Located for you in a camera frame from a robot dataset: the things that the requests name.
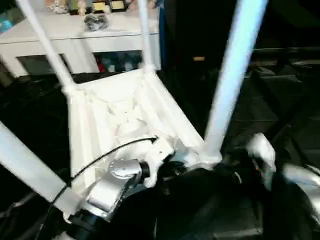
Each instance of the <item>white rod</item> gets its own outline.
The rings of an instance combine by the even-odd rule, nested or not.
[[[144,66],[149,68],[153,66],[151,45],[150,45],[150,33],[149,33],[149,18],[148,8],[146,0],[138,0],[139,16],[142,27],[142,56]]]
[[[0,164],[35,192],[52,202],[65,186],[29,148],[27,148],[2,122],[0,122]],[[66,214],[74,214],[80,197],[68,188],[55,203]]]
[[[268,0],[238,0],[205,134],[203,154],[220,154]]]
[[[35,11],[30,5],[30,0],[17,0],[17,2],[23,14],[31,24],[33,30],[38,35],[39,41],[43,45],[46,52],[47,59],[55,71],[58,79],[60,80],[61,85],[63,87],[73,87],[75,83],[73,82],[73,79],[61,57],[52,46],[50,39],[48,38],[43,26],[39,22]]]

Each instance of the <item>white desk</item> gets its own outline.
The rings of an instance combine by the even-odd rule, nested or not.
[[[84,17],[51,12],[37,13],[48,37],[59,54],[64,54],[72,73],[99,72],[93,53],[142,49],[141,25],[138,11],[117,12],[107,15],[109,27],[88,32]],[[149,11],[149,31],[153,61],[160,64],[159,10]],[[28,75],[17,59],[20,56],[45,55],[28,20],[15,25],[0,35],[0,56],[15,77]]]

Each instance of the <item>black wire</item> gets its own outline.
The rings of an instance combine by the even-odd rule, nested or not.
[[[130,141],[130,142],[127,142],[125,144],[122,144],[120,146],[117,146],[116,148],[112,149],[111,151],[108,151],[107,153],[99,156],[98,158],[96,158],[95,160],[93,160],[92,162],[90,162],[88,165],[86,165],[85,167],[83,167],[76,175],[74,175],[73,177],[71,177],[69,179],[69,181],[64,185],[64,187],[60,190],[60,192],[55,196],[55,198],[53,199],[52,202],[50,202],[50,206],[48,208],[48,211],[46,213],[46,215],[44,216],[44,219],[42,221],[42,224],[35,236],[35,240],[39,240],[40,238],[40,235],[41,235],[41,231],[42,229],[44,228],[47,220],[48,220],[48,217],[52,211],[52,209],[54,208],[54,204],[56,203],[56,201],[60,198],[60,196],[66,191],[66,189],[71,185],[71,183],[77,178],[79,177],[82,173],[84,173],[85,170],[87,170],[88,168],[90,168],[92,165],[94,165],[95,163],[99,162],[101,159],[103,159],[104,157],[116,152],[117,150],[121,149],[121,148],[124,148],[128,145],[131,145],[131,144],[135,144],[135,143],[138,143],[138,142],[144,142],[144,141],[152,141],[154,142],[155,140],[157,140],[156,137],[146,137],[146,138],[141,138],[141,139],[137,139],[137,140],[133,140],[133,141]]]

